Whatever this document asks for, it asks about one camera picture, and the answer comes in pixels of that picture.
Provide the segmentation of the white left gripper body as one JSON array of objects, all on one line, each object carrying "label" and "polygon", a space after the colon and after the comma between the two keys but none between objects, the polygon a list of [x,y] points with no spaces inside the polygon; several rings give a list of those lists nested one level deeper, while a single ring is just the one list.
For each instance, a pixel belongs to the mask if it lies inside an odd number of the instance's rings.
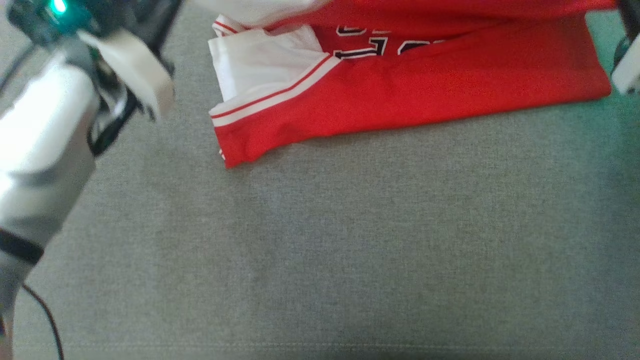
[{"label": "white left gripper body", "polygon": [[156,121],[163,121],[175,103],[174,81],[162,62],[141,38],[126,29],[118,29],[99,38],[78,30],[84,43],[98,51],[126,88]]}]

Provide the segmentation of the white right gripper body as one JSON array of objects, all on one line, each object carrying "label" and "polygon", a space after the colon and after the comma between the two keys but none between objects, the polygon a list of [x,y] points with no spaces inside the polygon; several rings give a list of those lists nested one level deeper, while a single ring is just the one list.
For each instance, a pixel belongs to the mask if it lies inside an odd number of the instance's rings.
[{"label": "white right gripper body", "polygon": [[611,82],[623,95],[640,94],[640,35],[622,39],[614,54]]}]

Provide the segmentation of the red and white jersey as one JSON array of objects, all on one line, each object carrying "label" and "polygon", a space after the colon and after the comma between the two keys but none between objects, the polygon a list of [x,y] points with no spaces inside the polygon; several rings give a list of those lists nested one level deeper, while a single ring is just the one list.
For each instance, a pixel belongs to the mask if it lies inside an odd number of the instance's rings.
[{"label": "red and white jersey", "polygon": [[586,15],[617,0],[195,0],[226,168],[321,137],[599,100]]}]

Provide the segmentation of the grey sofa seat cushion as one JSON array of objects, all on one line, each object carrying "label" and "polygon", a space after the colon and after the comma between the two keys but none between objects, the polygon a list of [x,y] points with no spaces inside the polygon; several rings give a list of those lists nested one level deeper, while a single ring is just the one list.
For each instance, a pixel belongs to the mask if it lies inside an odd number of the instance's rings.
[{"label": "grey sofa seat cushion", "polygon": [[215,14],[27,284],[66,360],[640,360],[640,96],[315,139],[225,169]]}]

